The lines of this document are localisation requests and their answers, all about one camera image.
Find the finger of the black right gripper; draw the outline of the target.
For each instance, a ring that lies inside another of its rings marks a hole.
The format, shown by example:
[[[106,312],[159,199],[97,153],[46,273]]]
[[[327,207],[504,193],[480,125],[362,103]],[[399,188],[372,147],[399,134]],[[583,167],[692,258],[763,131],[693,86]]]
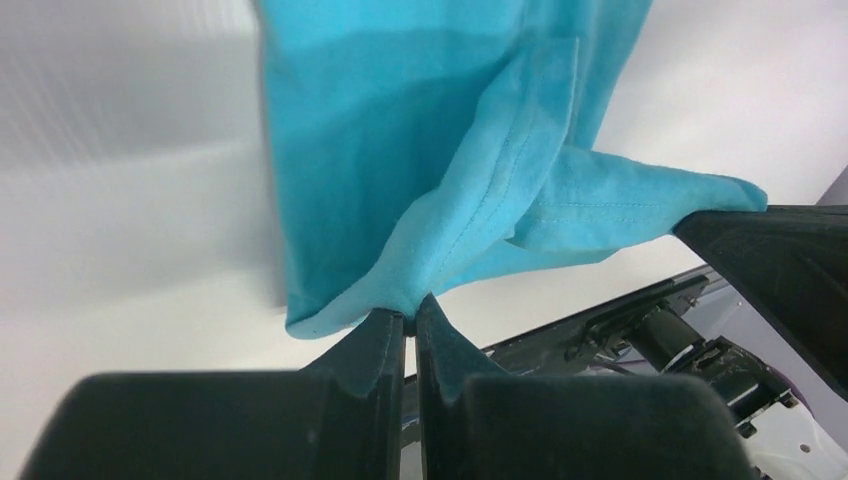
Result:
[[[673,233],[847,396],[846,206],[702,211]]]

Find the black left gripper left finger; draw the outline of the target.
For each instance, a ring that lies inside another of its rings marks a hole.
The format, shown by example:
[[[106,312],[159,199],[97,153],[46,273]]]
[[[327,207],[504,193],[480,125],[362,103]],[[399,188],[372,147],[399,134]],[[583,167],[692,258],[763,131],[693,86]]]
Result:
[[[372,311],[296,371],[120,372],[62,399],[25,479],[395,479],[404,319]]]

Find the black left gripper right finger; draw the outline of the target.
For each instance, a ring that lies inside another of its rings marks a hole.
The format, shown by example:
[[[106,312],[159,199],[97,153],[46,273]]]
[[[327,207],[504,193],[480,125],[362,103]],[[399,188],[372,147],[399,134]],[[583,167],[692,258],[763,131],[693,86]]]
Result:
[[[750,479],[720,397],[687,375],[508,373],[433,297],[415,316],[428,479]]]

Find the turquoise polo shirt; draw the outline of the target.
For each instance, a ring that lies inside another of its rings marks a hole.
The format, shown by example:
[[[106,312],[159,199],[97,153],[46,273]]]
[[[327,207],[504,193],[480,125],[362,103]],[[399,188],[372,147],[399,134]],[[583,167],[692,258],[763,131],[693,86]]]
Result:
[[[647,1],[260,1],[287,331],[600,262],[747,181],[594,148]]]

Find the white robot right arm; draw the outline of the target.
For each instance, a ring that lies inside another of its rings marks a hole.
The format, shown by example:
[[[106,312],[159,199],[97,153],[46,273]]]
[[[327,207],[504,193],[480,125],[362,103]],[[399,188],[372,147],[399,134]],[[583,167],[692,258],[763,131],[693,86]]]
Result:
[[[847,209],[704,211],[675,235],[720,274],[841,398],[847,396]],[[847,452],[784,400],[745,418],[743,445],[769,479],[844,479]]]

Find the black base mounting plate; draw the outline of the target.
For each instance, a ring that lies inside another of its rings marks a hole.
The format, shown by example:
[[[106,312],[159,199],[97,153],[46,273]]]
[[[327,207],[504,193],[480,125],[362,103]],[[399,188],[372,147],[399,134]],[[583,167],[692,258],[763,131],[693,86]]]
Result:
[[[738,430],[749,438],[794,416],[805,403],[775,368],[723,336],[703,335],[688,322],[728,287],[714,270],[701,267],[483,352],[514,375],[570,376],[597,370],[624,374],[634,366],[659,374],[694,375],[724,399]]]

